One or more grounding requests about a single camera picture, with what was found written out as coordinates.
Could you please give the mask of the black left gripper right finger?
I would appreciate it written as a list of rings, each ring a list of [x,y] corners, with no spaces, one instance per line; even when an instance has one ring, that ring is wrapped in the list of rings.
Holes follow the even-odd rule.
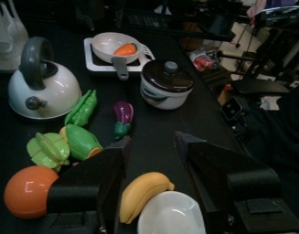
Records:
[[[299,233],[299,219],[282,199],[273,168],[187,133],[175,133],[175,145],[207,234]]]

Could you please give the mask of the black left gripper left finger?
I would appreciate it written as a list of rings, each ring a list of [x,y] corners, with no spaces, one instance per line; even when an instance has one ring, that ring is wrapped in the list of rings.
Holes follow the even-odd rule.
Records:
[[[114,234],[131,138],[67,169],[50,187],[40,234]]]

